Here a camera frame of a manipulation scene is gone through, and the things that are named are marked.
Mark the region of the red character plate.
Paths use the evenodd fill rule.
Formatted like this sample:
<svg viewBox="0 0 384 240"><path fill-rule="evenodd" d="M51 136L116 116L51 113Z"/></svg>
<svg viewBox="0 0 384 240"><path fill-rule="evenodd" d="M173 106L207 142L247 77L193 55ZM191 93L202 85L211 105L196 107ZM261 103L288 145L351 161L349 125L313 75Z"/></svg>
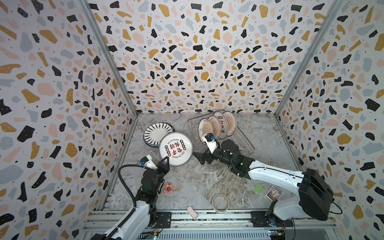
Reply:
<svg viewBox="0 0 384 240"><path fill-rule="evenodd" d="M228 135L228 124L227 124L226 118L224 114L220 111L214 112L213 116L215 116L219 120L219 124L221 128L219 138L223 140Z"/></svg>
<svg viewBox="0 0 384 240"><path fill-rule="evenodd" d="M168 157L170 166L186 164L193 156L192 141L182 133L170 133L164 136L159 145L162 159Z"/></svg>

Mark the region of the white striped plate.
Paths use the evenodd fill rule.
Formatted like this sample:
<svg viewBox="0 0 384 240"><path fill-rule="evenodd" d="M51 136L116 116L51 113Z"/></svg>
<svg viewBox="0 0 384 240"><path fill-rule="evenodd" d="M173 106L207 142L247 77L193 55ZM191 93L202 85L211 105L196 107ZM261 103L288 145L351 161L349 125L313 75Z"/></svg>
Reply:
<svg viewBox="0 0 384 240"><path fill-rule="evenodd" d="M155 123L144 131L144 142L150 147L159 147L161 140L175 131L174 127L167 123Z"/></svg>

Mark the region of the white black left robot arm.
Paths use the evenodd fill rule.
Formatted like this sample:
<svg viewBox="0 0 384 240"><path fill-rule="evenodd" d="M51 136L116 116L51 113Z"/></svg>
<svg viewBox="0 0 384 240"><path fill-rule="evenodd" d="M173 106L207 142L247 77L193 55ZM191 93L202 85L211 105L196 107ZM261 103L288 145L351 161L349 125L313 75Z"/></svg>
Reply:
<svg viewBox="0 0 384 240"><path fill-rule="evenodd" d="M139 187L136 195L130 190L121 174L122 169L129 167L145 170L141 180L142 186ZM140 235L152 235L157 239L157 235L166 228L167 222L163 217L158 216L156 202L165 183L164 178L169 171L169 157L154 164L150 155L142 158L138 165L127 164L119 167L118 178L131 197L133 206L113 227L103 234L94 234L91 239L136 240Z"/></svg>

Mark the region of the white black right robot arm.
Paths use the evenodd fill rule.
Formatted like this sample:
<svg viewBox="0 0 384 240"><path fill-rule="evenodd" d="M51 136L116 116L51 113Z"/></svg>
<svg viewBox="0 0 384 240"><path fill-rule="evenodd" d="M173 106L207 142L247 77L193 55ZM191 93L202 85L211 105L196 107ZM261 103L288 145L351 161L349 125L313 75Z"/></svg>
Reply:
<svg viewBox="0 0 384 240"><path fill-rule="evenodd" d="M285 221L298 217L319 221L328 219L334 193L317 171L289 171L263 164L242 155L232 140L221 144L210 140L207 146L204 153L193 153L202 165L217 161L228 166L230 172L240 178L267 182L293 194L289 199L272 201L267 211L258 212L252 218L254 225L281 227Z"/></svg>

